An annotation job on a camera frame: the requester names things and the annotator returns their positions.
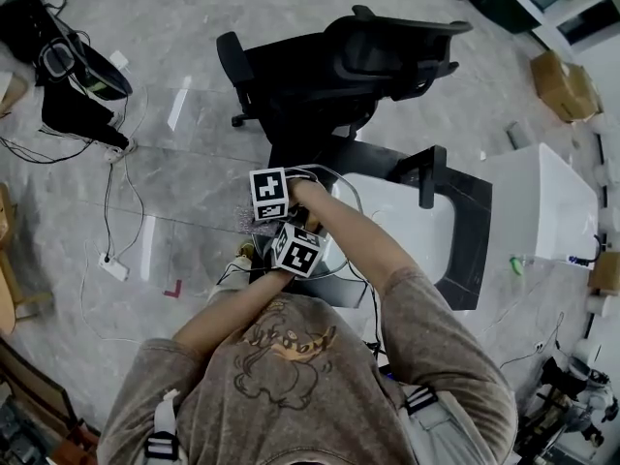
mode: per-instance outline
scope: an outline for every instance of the backpack strap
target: backpack strap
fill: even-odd
[[[136,465],[187,464],[187,455],[176,437],[174,398],[178,394],[176,389],[169,391],[157,405],[153,433],[146,439]]]
[[[398,417],[418,465],[495,465],[474,422],[456,399],[428,386],[404,386]]]

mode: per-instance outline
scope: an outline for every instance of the shoulder strap buckle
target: shoulder strap buckle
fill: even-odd
[[[405,398],[405,408],[407,414],[411,416],[438,401],[439,398],[432,387],[421,386]]]
[[[177,437],[166,431],[151,434],[144,444],[144,457],[175,462],[178,460]]]

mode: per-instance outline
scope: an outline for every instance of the chair backrest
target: chair backrest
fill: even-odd
[[[13,237],[15,216],[9,197],[9,188],[0,183],[0,250],[8,248]]]
[[[341,17],[325,30],[334,50],[334,70],[350,81],[374,80],[392,100],[425,93],[435,78],[451,74],[451,37],[472,29],[468,22],[451,24],[379,17],[355,6],[355,15]]]

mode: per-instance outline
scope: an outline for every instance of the black office chair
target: black office chair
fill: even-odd
[[[291,149],[320,146],[340,126],[354,138],[382,98],[421,96],[453,73],[450,39],[472,29],[378,17],[360,5],[353,12],[323,33],[248,50],[234,32],[220,36],[220,61],[243,111],[232,125],[259,119],[271,144]]]

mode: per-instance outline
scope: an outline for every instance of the red tape mark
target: red tape mark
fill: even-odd
[[[181,284],[182,284],[182,281],[180,279],[177,279],[176,288],[174,288],[174,291],[164,291],[164,296],[169,296],[171,298],[179,298],[181,296]]]

